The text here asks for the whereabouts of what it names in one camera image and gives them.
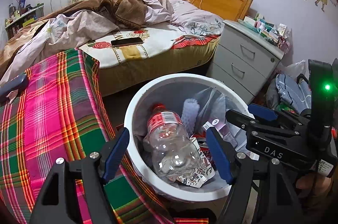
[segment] drawer handle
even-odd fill
[[[242,44],[240,44],[240,46],[241,46],[241,51],[243,52],[243,48],[245,48],[247,51],[250,51],[252,54],[253,54],[253,58],[252,59],[255,59],[255,52],[254,51],[251,51],[250,49],[248,49],[248,48],[246,48],[245,46],[243,46]]]
[[[241,70],[240,70],[239,68],[237,68],[233,63],[231,63],[231,67],[232,67],[232,68],[235,68],[235,69],[239,70],[241,73],[243,73],[242,79],[244,78],[245,71],[241,71]]]

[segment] blue gripper pad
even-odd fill
[[[115,142],[114,146],[109,148],[111,150],[105,159],[104,164],[104,173],[102,179],[105,183],[108,183],[115,177],[116,171],[121,163],[122,157],[126,152],[126,149],[129,144],[129,131],[127,128],[122,128],[119,130],[116,138],[112,141]]]
[[[277,115],[273,110],[260,105],[250,104],[248,106],[248,111],[254,116],[263,118],[267,121],[274,121],[277,119]]]
[[[214,127],[207,129],[206,140],[220,177],[224,179],[229,185],[231,185],[234,182],[234,177],[231,174],[230,161],[224,153],[223,148],[231,148],[233,151],[234,148],[230,143],[223,141],[218,131]]]

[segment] drawer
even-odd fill
[[[225,25],[219,43],[268,78],[279,59],[241,32]]]
[[[235,93],[241,97],[244,102],[248,105],[254,96],[244,88],[240,83],[238,83],[234,78],[227,74],[223,69],[217,66],[215,63],[211,63],[207,71],[207,76],[214,78],[218,81],[221,81],[227,87],[232,89]]]
[[[265,77],[248,63],[222,46],[217,46],[213,62],[253,95],[259,92],[266,81]]]

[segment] bottle label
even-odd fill
[[[153,131],[159,126],[165,124],[182,124],[181,118],[178,114],[171,111],[162,111],[155,114],[147,123],[148,132]]]

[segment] screw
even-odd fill
[[[239,159],[244,159],[246,157],[246,155],[245,155],[245,153],[239,152],[239,153],[237,153],[237,157]]]
[[[272,158],[271,159],[271,162],[274,164],[274,165],[278,165],[279,164],[279,160],[277,158]]]
[[[58,165],[61,165],[65,160],[62,157],[59,157],[55,162]]]
[[[99,155],[100,155],[100,154],[99,154],[98,152],[92,152],[92,153],[89,155],[89,157],[95,159],[95,158],[98,158]]]

